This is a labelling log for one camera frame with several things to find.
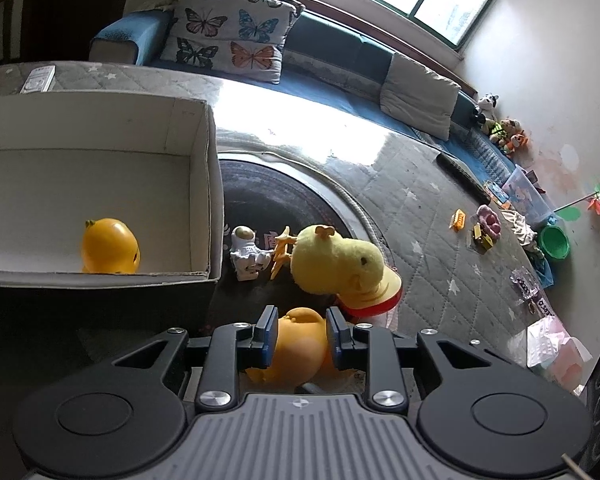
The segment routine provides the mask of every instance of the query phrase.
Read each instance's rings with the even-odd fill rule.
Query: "clear plastic container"
[[[526,223],[534,230],[544,225],[553,213],[520,166],[511,173],[502,190],[509,196],[511,205],[526,217]]]

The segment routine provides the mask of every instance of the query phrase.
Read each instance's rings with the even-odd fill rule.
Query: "orange butterfly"
[[[238,45],[235,41],[232,41],[231,53],[233,54],[231,62],[238,68],[245,68],[251,63],[251,68],[253,69],[254,61],[264,70],[270,69],[273,65],[274,52],[271,45],[267,45],[257,52],[249,52],[246,48]]]

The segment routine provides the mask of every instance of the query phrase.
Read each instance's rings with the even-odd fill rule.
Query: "green round object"
[[[557,225],[548,225],[540,231],[538,245],[551,260],[563,260],[571,250],[567,235]]]

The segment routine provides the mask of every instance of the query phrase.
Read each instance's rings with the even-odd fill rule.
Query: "window sill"
[[[352,14],[415,47],[440,65],[453,71],[462,55],[426,30],[374,0],[318,0]]]

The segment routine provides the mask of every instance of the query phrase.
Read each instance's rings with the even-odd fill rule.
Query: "butterfly pillow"
[[[276,84],[295,20],[278,0],[178,0],[160,58]]]

